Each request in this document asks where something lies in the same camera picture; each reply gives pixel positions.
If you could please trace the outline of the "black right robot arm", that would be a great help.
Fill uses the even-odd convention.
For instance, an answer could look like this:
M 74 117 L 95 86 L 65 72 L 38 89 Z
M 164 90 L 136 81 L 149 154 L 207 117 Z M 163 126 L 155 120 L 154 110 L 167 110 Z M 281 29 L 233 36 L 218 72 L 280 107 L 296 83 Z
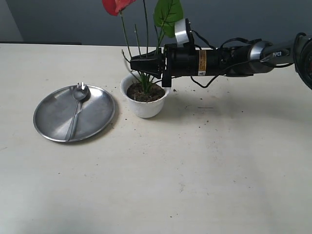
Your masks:
M 235 41 L 241 45 L 225 45 Z M 163 87 L 171 87 L 173 78 L 250 77 L 292 65 L 305 85 L 311 88 L 312 38 L 305 33 L 298 33 L 294 39 L 280 44 L 237 37 L 225 41 L 220 47 L 209 45 L 207 49 L 191 40 L 184 45 L 166 44 L 163 49 L 130 59 L 131 69 L 161 80 Z

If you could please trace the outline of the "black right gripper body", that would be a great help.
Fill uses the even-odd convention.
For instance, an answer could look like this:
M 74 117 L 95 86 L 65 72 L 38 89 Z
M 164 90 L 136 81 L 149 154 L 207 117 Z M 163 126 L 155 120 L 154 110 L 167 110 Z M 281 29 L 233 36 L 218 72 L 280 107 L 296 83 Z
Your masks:
M 163 52 L 166 61 L 161 79 L 163 87 L 171 87 L 173 77 L 224 75 L 234 65 L 229 50 L 197 50 L 194 46 L 178 47 L 176 44 L 167 44 Z

